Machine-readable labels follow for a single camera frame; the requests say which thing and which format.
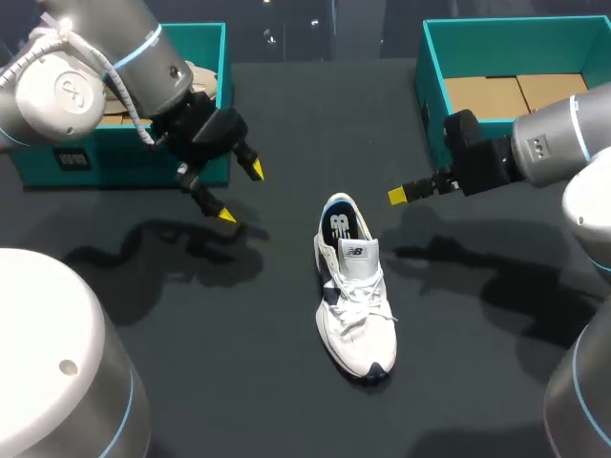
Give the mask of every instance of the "shoe tongue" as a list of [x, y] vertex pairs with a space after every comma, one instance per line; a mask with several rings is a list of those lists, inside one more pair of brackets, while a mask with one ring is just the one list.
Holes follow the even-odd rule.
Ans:
[[340, 272], [350, 280], [366, 280], [378, 270], [378, 240], [339, 239]]

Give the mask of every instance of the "white sneaker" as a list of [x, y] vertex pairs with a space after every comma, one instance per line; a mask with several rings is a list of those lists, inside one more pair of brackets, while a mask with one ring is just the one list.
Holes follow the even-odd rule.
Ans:
[[385, 377], [397, 353], [396, 319], [386, 296], [378, 240], [348, 195], [328, 200], [314, 254], [323, 284], [316, 324], [328, 352], [353, 377]]

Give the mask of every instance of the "shoe insole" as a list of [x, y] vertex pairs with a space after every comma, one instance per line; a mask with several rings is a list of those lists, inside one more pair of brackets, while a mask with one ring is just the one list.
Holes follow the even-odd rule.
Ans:
[[323, 215], [323, 240], [337, 251], [339, 239], [358, 239], [356, 212], [345, 200], [330, 205]]

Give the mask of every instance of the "brown cardboard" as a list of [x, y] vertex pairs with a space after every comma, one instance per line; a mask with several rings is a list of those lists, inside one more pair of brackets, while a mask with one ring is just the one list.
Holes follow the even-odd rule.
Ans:
[[[143, 126], [149, 126], [153, 122], [150, 119], [145, 118], [142, 118], [140, 121], [142, 121]], [[123, 124], [132, 124], [132, 118], [128, 114], [123, 115]]]
[[531, 112], [588, 90], [579, 73], [522, 74], [517, 82]]
[[106, 114], [102, 117], [102, 120], [99, 121], [100, 126], [112, 126], [112, 125], [120, 125], [123, 122], [123, 116], [121, 114]]
[[471, 110], [477, 119], [511, 119], [529, 113], [514, 77], [448, 78], [445, 83], [455, 113]]

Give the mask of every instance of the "teal box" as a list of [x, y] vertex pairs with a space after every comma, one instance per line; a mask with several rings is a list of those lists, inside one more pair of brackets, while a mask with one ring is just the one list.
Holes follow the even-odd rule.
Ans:
[[[233, 81], [227, 53], [224, 24], [162, 24], [179, 55], [198, 67], [218, 74], [217, 107], [232, 103]], [[62, 154], [85, 151], [88, 170], [60, 168]], [[94, 187], [148, 188], [176, 187], [179, 162], [167, 151], [153, 152], [139, 139], [133, 125], [98, 126], [81, 140], [59, 147], [26, 148], [11, 153], [23, 184], [28, 188]], [[229, 156], [211, 161], [200, 179], [208, 185], [229, 180]]]
[[[415, 89], [432, 165], [452, 164], [443, 121], [454, 113], [444, 78], [581, 73], [589, 89], [611, 81], [606, 16], [439, 19], [423, 23]], [[480, 119], [486, 138], [511, 133], [513, 119]]]

